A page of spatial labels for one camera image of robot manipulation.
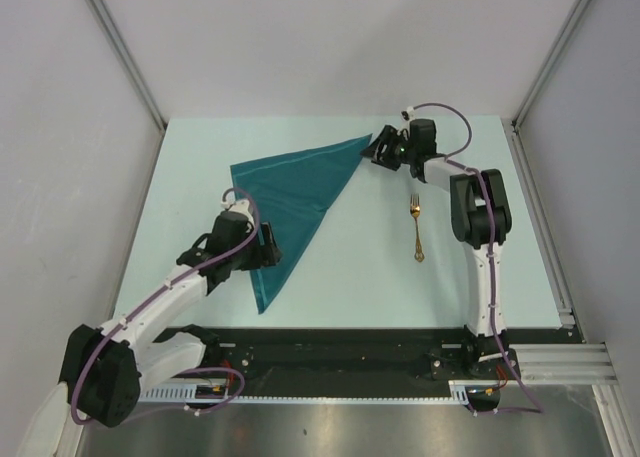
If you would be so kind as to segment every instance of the fork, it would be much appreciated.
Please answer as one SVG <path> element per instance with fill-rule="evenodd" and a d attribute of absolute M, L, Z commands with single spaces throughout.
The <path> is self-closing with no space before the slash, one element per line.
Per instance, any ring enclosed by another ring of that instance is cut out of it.
<path fill-rule="evenodd" d="M 420 230 L 418 230 L 418 217 L 420 217 L 420 196 L 418 194 L 411 194 L 411 202 L 409 203 L 409 211 L 411 217 L 416 222 L 416 254 L 415 259 L 418 262 L 424 260 L 424 254 L 422 253 L 422 244 L 420 243 Z"/>

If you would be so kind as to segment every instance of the folded cloth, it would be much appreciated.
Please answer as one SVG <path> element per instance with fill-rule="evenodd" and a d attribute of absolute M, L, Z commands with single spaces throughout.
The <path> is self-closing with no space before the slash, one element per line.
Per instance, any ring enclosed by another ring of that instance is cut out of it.
<path fill-rule="evenodd" d="M 370 140 L 368 135 L 231 166 L 233 185 L 251 194 L 260 219 L 271 223 L 282 251 L 282 259 L 275 267 L 251 271 L 260 314 L 293 272 L 327 210 L 358 167 L 360 151 Z"/>

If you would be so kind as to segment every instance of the gray wall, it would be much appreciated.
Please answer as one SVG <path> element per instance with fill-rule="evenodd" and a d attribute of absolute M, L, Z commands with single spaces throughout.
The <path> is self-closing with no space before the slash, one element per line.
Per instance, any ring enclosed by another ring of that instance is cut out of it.
<path fill-rule="evenodd" d="M 592 340 L 640 423 L 640 0 L 595 0 L 522 129 Z"/>
<path fill-rule="evenodd" d="M 0 0 L 0 455 L 104 319 L 160 136 L 84 0 Z"/>

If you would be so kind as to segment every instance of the wall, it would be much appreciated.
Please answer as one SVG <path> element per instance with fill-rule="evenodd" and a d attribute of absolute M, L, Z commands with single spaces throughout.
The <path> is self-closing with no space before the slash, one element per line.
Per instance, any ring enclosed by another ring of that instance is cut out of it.
<path fill-rule="evenodd" d="M 105 318 L 160 135 L 84 0 L 0 0 L 0 455 Z"/>
<path fill-rule="evenodd" d="M 107 0 L 172 117 L 512 117 L 574 1 Z"/>
<path fill-rule="evenodd" d="M 595 0 L 523 141 L 594 341 L 640 423 L 640 0 Z"/>

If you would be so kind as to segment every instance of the metal floor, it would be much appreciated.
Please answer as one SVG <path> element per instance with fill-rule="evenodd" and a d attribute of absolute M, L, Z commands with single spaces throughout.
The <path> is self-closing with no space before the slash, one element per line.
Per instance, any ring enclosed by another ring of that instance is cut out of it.
<path fill-rule="evenodd" d="M 526 404 L 517 387 L 503 405 Z M 545 415 L 474 418 L 460 406 L 232 405 L 195 418 L 168 410 L 89 428 L 87 457 L 610 456 L 590 386 L 534 388 Z"/>

